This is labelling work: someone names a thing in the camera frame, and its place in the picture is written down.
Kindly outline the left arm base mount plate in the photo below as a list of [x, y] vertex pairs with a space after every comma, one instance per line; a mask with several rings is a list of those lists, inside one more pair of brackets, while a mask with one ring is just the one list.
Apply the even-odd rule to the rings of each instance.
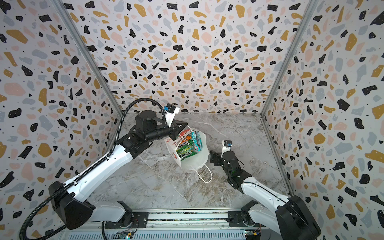
[[124, 215], [118, 222], [106, 222], [105, 229], [135, 230], [145, 229], [149, 219], [149, 212], [133, 212]]

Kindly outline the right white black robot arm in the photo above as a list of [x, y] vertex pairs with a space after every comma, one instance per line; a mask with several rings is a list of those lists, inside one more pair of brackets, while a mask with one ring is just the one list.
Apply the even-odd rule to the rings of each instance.
[[253, 198], [241, 208], [241, 224], [266, 226], [284, 240], [316, 240], [321, 235], [321, 229], [303, 199], [279, 194], [260, 183], [240, 167], [233, 151], [211, 151], [210, 163], [223, 169], [227, 182], [235, 190]]

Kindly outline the teal Fox's mint candy bag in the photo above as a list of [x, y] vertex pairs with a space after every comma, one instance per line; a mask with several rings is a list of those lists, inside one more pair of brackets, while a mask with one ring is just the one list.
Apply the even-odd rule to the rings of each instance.
[[200, 133], [199, 132], [192, 132], [190, 134], [190, 136], [192, 138], [195, 151], [200, 152], [203, 149], [203, 143], [202, 143]]

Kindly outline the white floral paper bag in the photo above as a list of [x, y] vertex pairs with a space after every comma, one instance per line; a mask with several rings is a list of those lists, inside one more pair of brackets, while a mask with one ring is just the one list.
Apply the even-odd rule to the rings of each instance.
[[213, 175], [207, 166], [210, 151], [207, 147], [206, 135], [203, 132], [187, 127], [175, 140], [167, 137], [164, 142], [172, 159], [182, 170], [197, 173], [199, 169], [206, 168], [210, 177], [204, 179], [202, 176], [199, 176], [199, 178], [204, 183], [212, 181]]

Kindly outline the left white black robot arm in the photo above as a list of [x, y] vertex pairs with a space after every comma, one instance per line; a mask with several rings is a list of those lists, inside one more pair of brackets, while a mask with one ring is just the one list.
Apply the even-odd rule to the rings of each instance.
[[50, 195], [67, 187], [52, 200], [52, 207], [69, 230], [88, 222], [110, 222], [117, 227], [131, 227], [134, 223], [132, 209], [122, 201], [116, 203], [90, 202], [91, 193], [114, 172], [137, 158], [156, 140], [166, 137], [176, 140], [188, 123], [174, 120], [174, 114], [166, 113], [166, 119], [157, 118], [154, 111], [136, 115], [136, 124], [129, 133], [117, 141], [115, 149], [106, 154], [106, 160], [93, 163], [80, 180], [72, 178], [65, 183], [55, 182], [49, 187]]

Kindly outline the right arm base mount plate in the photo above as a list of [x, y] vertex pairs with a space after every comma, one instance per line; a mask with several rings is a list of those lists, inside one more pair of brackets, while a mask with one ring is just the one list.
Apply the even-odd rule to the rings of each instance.
[[245, 211], [229, 211], [226, 221], [231, 228], [234, 227], [253, 227], [256, 223], [253, 222], [250, 215]]

